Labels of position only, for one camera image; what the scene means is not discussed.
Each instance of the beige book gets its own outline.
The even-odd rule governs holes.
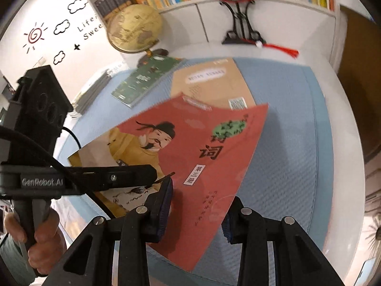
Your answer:
[[[233,58],[177,70],[173,74],[171,97],[180,93],[223,109],[255,106],[253,96]]]

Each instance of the black hat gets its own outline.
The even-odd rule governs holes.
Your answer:
[[[160,131],[163,131],[165,132],[166,134],[168,134],[172,139],[175,137],[175,125],[171,122],[161,122],[160,124],[158,125],[151,125],[151,124],[148,124],[148,123],[140,123],[140,122],[136,122],[137,124],[141,125],[141,126],[144,126],[142,128],[139,128],[137,130],[144,130],[144,129],[147,129],[147,128],[152,128],[153,130],[160,130]]]

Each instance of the green book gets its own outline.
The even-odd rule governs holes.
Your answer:
[[[132,72],[112,92],[112,96],[129,107],[133,107],[150,89],[152,89],[181,59],[154,55],[145,65]]]

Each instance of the metal screw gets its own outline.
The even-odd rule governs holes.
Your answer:
[[[138,206],[137,208],[136,208],[136,212],[138,213],[138,214],[144,214],[145,212],[147,212],[148,211],[148,209],[145,207],[145,206]]]
[[[252,212],[253,211],[250,208],[248,208],[248,207],[244,207],[244,208],[241,209],[241,213],[243,215],[250,215]]]
[[[101,225],[103,222],[104,222],[104,218],[102,216],[98,216],[94,218],[94,221],[93,221],[93,223],[96,224],[97,226]]]
[[[295,219],[293,219],[291,216],[285,217],[285,223],[289,225],[293,225],[295,223]]]

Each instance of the cloud drawing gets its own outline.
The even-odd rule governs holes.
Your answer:
[[[66,29],[69,27],[70,27],[70,22],[67,19],[65,19],[62,23],[56,25],[56,28],[55,28],[53,33],[55,35],[58,35],[60,33],[64,33],[66,31]]]
[[[84,9],[87,4],[87,0],[75,0],[73,3],[70,3],[67,6],[67,9],[70,11],[70,14],[74,14],[80,9]]]
[[[65,58],[65,53],[63,51],[60,51],[58,53],[58,55],[56,55],[54,57],[54,61],[53,61],[53,64],[56,66],[57,64],[59,64],[60,62],[62,62],[62,60]]]

